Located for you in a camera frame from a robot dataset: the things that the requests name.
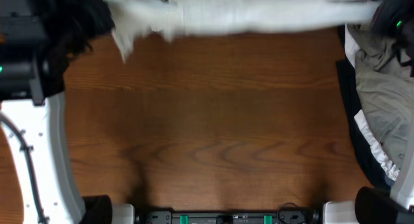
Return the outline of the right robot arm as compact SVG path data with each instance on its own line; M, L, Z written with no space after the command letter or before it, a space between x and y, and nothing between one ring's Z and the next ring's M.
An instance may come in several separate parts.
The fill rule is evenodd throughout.
M413 0L370 0L368 22L345 26L371 154L394 182L389 192L361 188L354 201L328 202L324 223L413 222Z

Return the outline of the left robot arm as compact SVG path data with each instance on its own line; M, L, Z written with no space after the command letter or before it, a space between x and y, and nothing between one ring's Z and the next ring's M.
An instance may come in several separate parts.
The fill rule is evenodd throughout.
M83 197L65 135L63 75L114 27L104 0L1 0L1 129L25 223L134 223L130 204Z

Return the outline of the white t-shirt with black print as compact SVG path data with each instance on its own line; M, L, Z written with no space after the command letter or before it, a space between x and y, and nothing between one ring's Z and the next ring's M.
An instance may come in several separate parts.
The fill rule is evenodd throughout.
M112 34L127 60L134 40L183 36L273 34L366 23L382 0L91 0L89 24Z

